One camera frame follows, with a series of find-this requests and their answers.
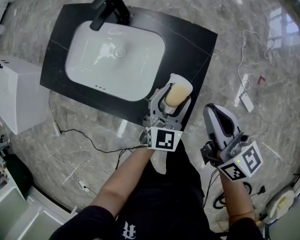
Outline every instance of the black faucet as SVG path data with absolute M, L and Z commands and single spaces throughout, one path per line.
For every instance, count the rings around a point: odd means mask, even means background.
M 123 0 L 94 0 L 91 7 L 96 10 L 96 15 L 90 24 L 90 29 L 93 31 L 98 31 L 111 13 L 114 13 L 123 23 L 129 21 L 130 13 Z

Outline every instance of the marble floor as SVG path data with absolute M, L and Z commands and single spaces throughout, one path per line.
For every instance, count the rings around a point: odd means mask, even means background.
M 6 31 L 0 37 L 0 54 L 16 56 L 41 66 L 62 6 L 91 1 L 16 0 L 7 10 L 3 22 Z M 284 0 L 124 2 L 129 6 L 173 15 L 218 33 L 206 78 L 182 139 L 206 192 L 213 168 L 204 165 L 200 154 L 200 148 L 208 140 L 203 108 L 207 103 L 216 103 L 232 111 L 241 128 L 257 141 L 264 160 L 262 168 L 248 180 L 253 192 L 262 185 L 267 189 L 266 193 L 253 199 L 256 212 L 263 211 L 274 194 L 293 179 L 300 166 L 300 21 L 295 13 Z M 258 32 L 262 41 L 273 47 L 272 66 L 271 61 L 264 57 L 266 47 L 257 35 L 245 33 L 244 60 L 239 73 L 249 81 L 246 92 L 254 104 L 252 113 L 246 111 L 238 98 L 241 90 L 237 67 L 242 58 L 242 30 Z M 260 76 L 265 81 L 258 84 Z M 110 151 L 138 144 L 141 130 L 138 125 L 55 92 L 51 92 L 49 102 L 61 130 L 75 128 L 83 131 L 99 149 Z M 77 132 L 56 137 L 52 123 L 53 118 L 49 116 L 46 122 L 20 135 L 13 135 L 0 120 L 0 134 L 11 138 L 11 149 L 28 166 L 35 183 L 43 191 L 69 209 L 74 206 L 82 209 L 95 195 L 78 187 L 78 173 L 97 193 L 114 171 L 118 152 L 98 152 Z M 156 153 L 152 160 L 158 172 L 165 173 L 165 153 Z M 221 183 L 217 179 L 205 206 L 215 231 L 220 228 L 214 222 L 227 219 L 224 209 L 212 207 L 214 198 L 221 191 Z

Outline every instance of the sink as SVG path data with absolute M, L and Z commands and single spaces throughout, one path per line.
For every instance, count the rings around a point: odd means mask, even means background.
M 105 22 L 99 31 L 85 21 L 76 30 L 65 71 L 73 82 L 127 100 L 151 91 L 165 42 L 148 30 Z

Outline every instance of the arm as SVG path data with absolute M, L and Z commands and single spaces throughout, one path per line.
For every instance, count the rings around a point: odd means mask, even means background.
M 110 176 L 90 205 L 103 207 L 116 218 L 154 152 L 146 147 L 136 149 Z
M 229 214 L 229 226 L 243 218 L 255 219 L 251 198 L 241 181 L 231 182 L 220 172 L 224 191 L 226 210 Z

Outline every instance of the power adapter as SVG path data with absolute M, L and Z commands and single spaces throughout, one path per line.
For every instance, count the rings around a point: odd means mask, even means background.
M 82 180 L 79 180 L 78 183 L 85 192 L 89 192 L 89 188 L 86 187 L 86 184 Z
M 240 95 L 240 100 L 242 101 L 243 105 L 245 106 L 246 110 L 248 110 L 249 113 L 254 109 L 254 105 L 252 104 L 246 92 Z

